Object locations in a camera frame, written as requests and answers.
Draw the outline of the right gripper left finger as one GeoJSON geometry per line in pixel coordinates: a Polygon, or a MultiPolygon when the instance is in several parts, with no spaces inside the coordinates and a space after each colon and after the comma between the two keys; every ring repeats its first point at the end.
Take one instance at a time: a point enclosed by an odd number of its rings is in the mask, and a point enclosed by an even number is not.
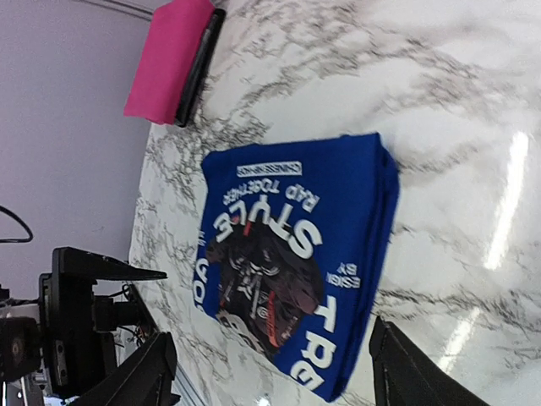
{"type": "Polygon", "coordinates": [[[95,404],[175,405],[176,358],[172,334],[157,333],[95,388],[95,404]]]}

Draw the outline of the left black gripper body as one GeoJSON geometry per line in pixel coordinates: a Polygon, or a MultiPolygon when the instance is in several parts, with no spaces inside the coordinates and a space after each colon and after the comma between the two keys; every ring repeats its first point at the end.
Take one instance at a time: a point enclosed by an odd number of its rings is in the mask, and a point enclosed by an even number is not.
{"type": "Polygon", "coordinates": [[[117,303],[96,295],[100,280],[42,273],[39,296],[13,299],[1,292],[1,380],[42,372],[45,387],[61,399],[83,395],[116,367],[112,334],[143,323],[140,299],[117,303]]]}

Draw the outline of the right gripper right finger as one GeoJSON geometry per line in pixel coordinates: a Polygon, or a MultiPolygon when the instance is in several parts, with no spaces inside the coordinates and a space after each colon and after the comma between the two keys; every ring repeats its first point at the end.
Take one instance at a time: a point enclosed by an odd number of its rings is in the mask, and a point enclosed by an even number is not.
{"type": "Polygon", "coordinates": [[[377,406],[486,404],[443,372],[390,321],[375,320],[369,352],[377,406]]]}

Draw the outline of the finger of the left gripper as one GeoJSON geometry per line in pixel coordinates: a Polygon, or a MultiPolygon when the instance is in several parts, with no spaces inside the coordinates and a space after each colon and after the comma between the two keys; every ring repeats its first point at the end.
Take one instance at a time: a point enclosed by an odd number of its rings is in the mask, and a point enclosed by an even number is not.
{"type": "Polygon", "coordinates": [[[154,281],[167,279],[165,272],[131,266],[130,264],[73,247],[60,247],[52,252],[54,274],[105,281],[154,281]]]}

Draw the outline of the blue garment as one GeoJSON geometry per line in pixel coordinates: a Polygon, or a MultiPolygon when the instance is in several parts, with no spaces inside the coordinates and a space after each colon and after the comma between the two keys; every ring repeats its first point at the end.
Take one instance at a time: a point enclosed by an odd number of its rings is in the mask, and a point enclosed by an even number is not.
{"type": "Polygon", "coordinates": [[[327,402],[365,335],[399,196],[378,134],[209,153],[194,305],[327,402]]]}

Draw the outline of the pink trousers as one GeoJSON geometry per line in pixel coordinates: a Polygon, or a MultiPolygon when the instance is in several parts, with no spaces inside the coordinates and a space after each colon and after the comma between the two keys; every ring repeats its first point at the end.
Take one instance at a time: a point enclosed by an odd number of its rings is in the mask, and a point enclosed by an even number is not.
{"type": "Polygon", "coordinates": [[[214,12],[208,0],[175,0],[153,14],[126,117],[173,124],[202,35],[214,12]]]}

